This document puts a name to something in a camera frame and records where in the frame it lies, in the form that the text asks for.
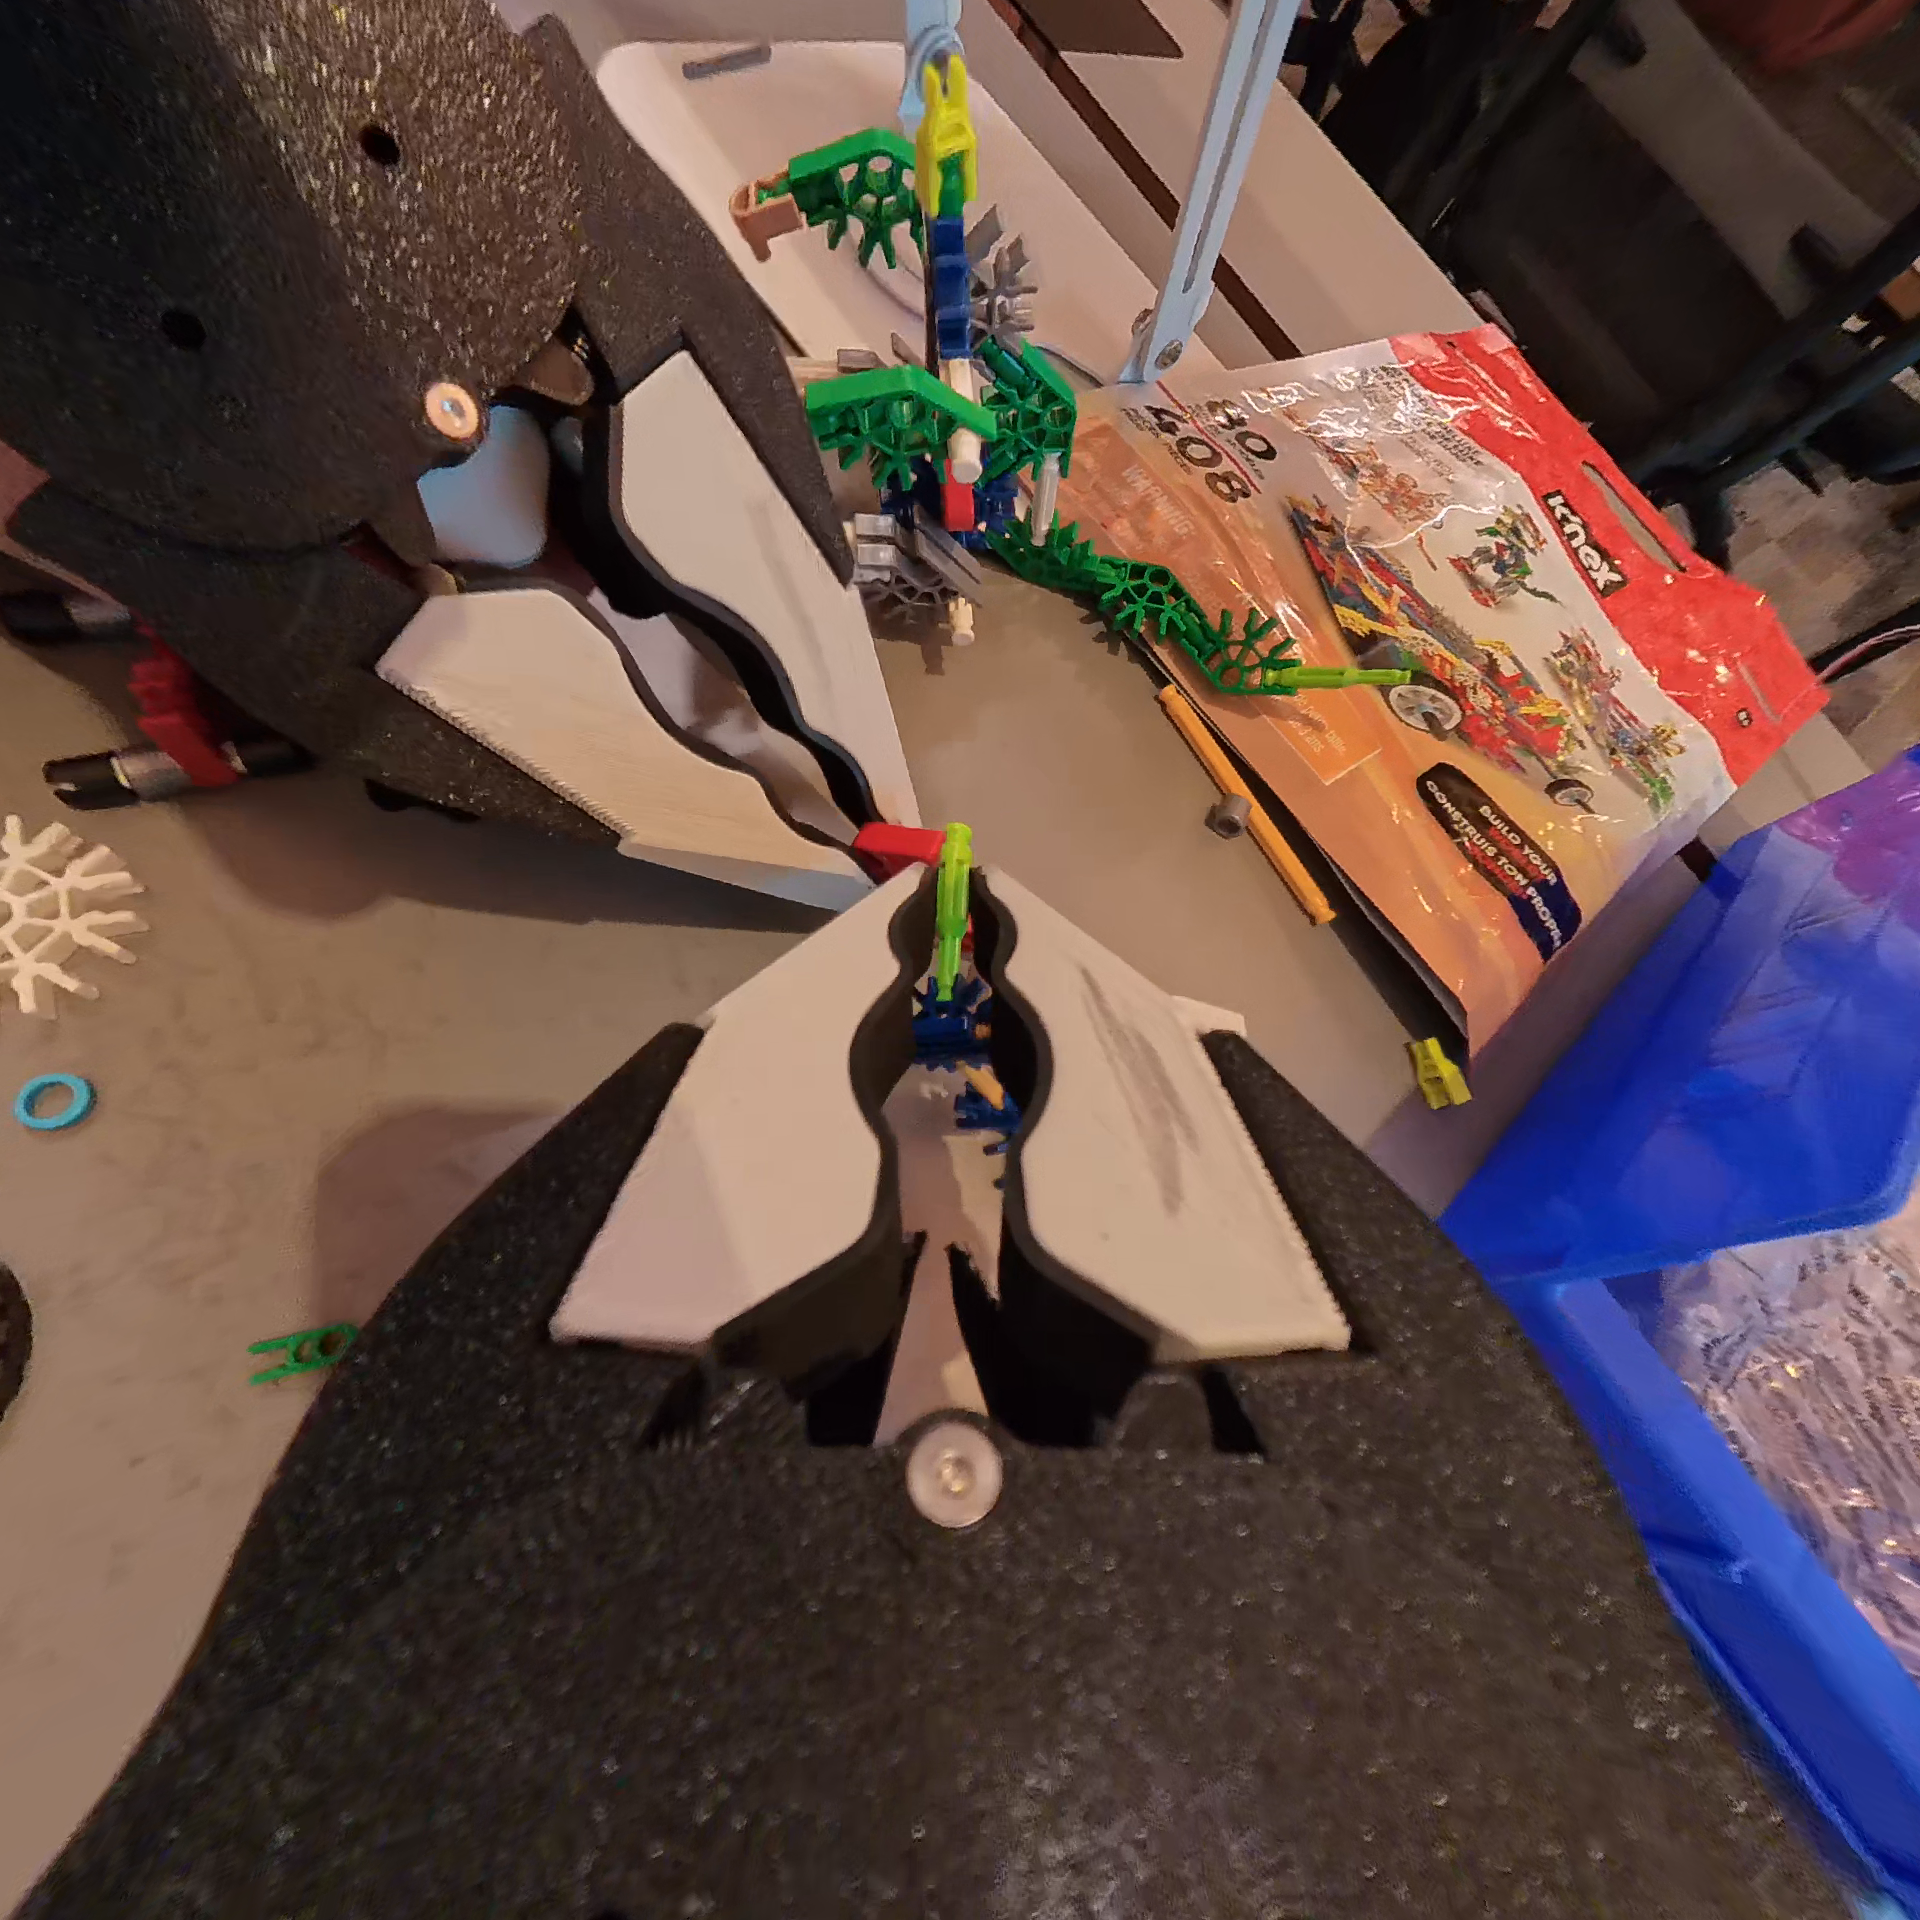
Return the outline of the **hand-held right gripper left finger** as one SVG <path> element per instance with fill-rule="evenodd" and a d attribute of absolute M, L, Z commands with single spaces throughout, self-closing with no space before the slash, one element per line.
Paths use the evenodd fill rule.
<path fill-rule="evenodd" d="M 550 1316 L 554 1342 L 692 1355 L 806 1398 L 906 1306 L 899 1141 L 921 873 L 884 879 L 709 1008 Z"/>

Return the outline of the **large multicolour toy model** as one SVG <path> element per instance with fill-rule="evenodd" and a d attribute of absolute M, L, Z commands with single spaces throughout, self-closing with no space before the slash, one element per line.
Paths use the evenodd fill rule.
<path fill-rule="evenodd" d="M 927 68 L 917 132 L 853 129 L 766 181 L 731 190 L 739 237 L 766 262 L 792 230 L 823 230 L 829 246 L 859 237 L 899 268 L 899 237 L 921 270 L 927 357 L 804 374 L 804 414 L 843 468 L 866 464 L 877 515 L 853 520 L 856 583 L 889 594 L 943 594 L 950 616 L 973 597 L 986 551 L 1019 579 L 1088 602 L 1121 634 L 1173 644 L 1230 698 L 1412 682 L 1402 664 L 1315 664 L 1280 637 L 1280 621 L 1209 612 L 1159 565 L 1109 556 L 1061 526 L 1055 493 L 1079 434 L 1079 390 L 1029 344 L 1033 296 L 1020 240 L 968 224 L 974 129 L 965 55 Z"/>

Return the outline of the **pale blue metal strut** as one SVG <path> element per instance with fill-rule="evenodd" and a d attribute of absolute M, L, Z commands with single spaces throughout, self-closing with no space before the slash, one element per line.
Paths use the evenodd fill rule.
<path fill-rule="evenodd" d="M 1175 367 L 1211 303 L 1216 265 L 1296 13 L 1300 2 L 1231 2 L 1230 10 L 1191 181 L 1173 224 L 1169 268 L 1145 319 L 1135 325 L 1127 358 L 1118 374 L 1121 384 L 1136 387 Z"/>
<path fill-rule="evenodd" d="M 917 132 L 927 111 L 927 68 L 947 55 L 961 55 L 961 2 L 900 2 L 900 87 L 899 87 L 899 128 Z"/>

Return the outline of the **blue storage bin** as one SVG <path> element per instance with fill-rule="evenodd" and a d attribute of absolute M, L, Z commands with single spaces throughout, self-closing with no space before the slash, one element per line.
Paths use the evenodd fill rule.
<path fill-rule="evenodd" d="M 1445 1213 L 1539 1347 L 1713 1679 L 1917 1917 L 1917 1672 L 1648 1347 L 1633 1281 L 1917 1206 L 1917 750 L 1748 831 Z"/>

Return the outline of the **printed toy set bag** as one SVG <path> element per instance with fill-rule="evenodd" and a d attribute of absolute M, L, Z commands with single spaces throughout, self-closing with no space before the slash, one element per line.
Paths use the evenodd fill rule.
<path fill-rule="evenodd" d="M 1470 1053 L 1824 704 L 1498 327 L 1096 390 L 1055 509 L 1211 637 L 1405 676 L 1244 694 L 1159 641 Z"/>

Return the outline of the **white snowflake connector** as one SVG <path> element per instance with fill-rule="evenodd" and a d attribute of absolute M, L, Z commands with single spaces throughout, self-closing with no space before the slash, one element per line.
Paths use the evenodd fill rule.
<path fill-rule="evenodd" d="M 75 965 L 96 953 L 129 965 L 126 938 L 146 922 L 126 905 L 142 879 L 106 844 L 75 826 L 23 826 L 4 818 L 4 1000 L 23 1019 L 51 1021 L 67 997 L 96 1000 L 98 986 Z"/>

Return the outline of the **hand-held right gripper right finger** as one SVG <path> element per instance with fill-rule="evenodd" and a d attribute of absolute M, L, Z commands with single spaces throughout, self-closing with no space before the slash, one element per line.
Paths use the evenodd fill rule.
<path fill-rule="evenodd" d="M 1249 1438 L 1230 1377 L 1350 1360 L 1231 1064 L 1244 1021 L 1150 984 L 1024 879 L 973 879 L 973 963 L 999 1085 L 994 1277 L 968 1274 L 968 1360 L 1020 1444 L 1109 1444 L 1156 1384 L 1203 1444 Z"/>

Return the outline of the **red connector on black rods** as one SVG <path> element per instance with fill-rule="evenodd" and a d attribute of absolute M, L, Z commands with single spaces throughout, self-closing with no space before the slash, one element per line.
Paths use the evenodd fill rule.
<path fill-rule="evenodd" d="M 300 744 L 244 716 L 118 602 L 86 592 L 5 588 L 4 634 L 41 648 L 90 637 L 142 644 L 126 674 L 138 740 L 109 752 L 41 763 L 45 790 L 70 809 L 166 804 L 312 768 Z"/>

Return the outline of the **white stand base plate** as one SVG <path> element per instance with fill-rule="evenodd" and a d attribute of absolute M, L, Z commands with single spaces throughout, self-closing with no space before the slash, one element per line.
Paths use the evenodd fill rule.
<path fill-rule="evenodd" d="M 838 349 L 874 349 L 892 358 L 892 337 L 910 341 L 921 312 L 911 249 L 889 268 L 859 265 L 849 231 L 829 246 L 822 230 L 771 244 L 766 262 L 731 224 L 731 190 L 766 181 L 789 157 L 866 128 L 894 128 L 899 48 L 853 40 L 776 43 L 771 58 L 690 81 L 685 58 L 745 43 L 627 43 L 602 55 L 595 77 L 623 128 L 671 175 L 684 198 L 714 224 L 725 255 L 779 316 L 800 357 L 833 358 Z M 1130 319 L 1149 303 L 1149 273 L 1106 237 L 1052 157 L 1007 111 L 1009 98 L 968 58 L 973 123 L 979 137 L 979 199 L 1024 240 L 1035 268 L 1035 337 L 1072 363 L 1109 376 L 1122 367 Z"/>

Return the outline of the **clear plastic bag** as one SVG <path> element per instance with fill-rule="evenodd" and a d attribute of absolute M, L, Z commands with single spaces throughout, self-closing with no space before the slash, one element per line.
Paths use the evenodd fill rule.
<path fill-rule="evenodd" d="M 1633 1286 L 1648 1347 L 1917 1672 L 1917 1206 Z"/>

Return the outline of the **dark furniture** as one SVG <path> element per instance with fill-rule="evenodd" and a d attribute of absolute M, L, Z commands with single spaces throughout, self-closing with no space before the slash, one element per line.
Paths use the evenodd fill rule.
<path fill-rule="evenodd" d="M 1917 2 L 1768 75 L 1734 2 L 1311 2 L 1303 107 L 1657 501 L 1917 481 Z"/>

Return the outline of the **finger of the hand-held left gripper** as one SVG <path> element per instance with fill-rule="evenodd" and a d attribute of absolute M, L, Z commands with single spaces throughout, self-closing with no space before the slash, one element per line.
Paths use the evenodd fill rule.
<path fill-rule="evenodd" d="M 690 351 L 604 418 L 608 528 L 719 641 L 759 720 L 804 744 L 856 824 L 921 824 L 877 641 Z"/>
<path fill-rule="evenodd" d="M 568 588 L 429 594 L 375 676 L 616 836 L 620 855 L 843 912 L 874 891 L 745 763 L 684 734 Z"/>

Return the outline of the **small toy rod frame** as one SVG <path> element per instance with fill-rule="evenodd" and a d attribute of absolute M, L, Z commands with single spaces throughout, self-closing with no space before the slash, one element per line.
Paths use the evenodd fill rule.
<path fill-rule="evenodd" d="M 973 963 L 973 826 L 947 824 L 933 859 L 933 951 L 911 993 L 911 1055 L 953 1075 L 953 1127 L 979 1135 L 984 1155 L 1007 1153 L 1020 1105 L 994 1072 L 994 991 Z"/>

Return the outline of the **long orange rod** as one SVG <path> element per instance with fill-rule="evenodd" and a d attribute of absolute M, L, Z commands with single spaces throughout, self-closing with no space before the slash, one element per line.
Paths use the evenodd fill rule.
<path fill-rule="evenodd" d="M 1156 704 L 1161 708 L 1166 722 L 1175 729 L 1175 735 L 1186 744 L 1186 752 L 1202 763 L 1209 774 L 1216 796 L 1238 792 L 1254 804 L 1249 826 L 1235 843 L 1249 843 L 1262 859 L 1270 866 L 1270 873 L 1284 885 L 1300 912 L 1311 926 L 1330 926 L 1335 905 L 1318 885 L 1318 877 L 1308 870 L 1308 864 L 1291 851 L 1284 836 L 1280 831 L 1275 818 L 1264 809 L 1264 804 L 1254 796 L 1249 782 L 1238 774 L 1231 752 L 1217 744 L 1211 725 L 1202 720 L 1202 711 L 1191 704 L 1191 698 L 1166 682 L 1156 694 Z"/>

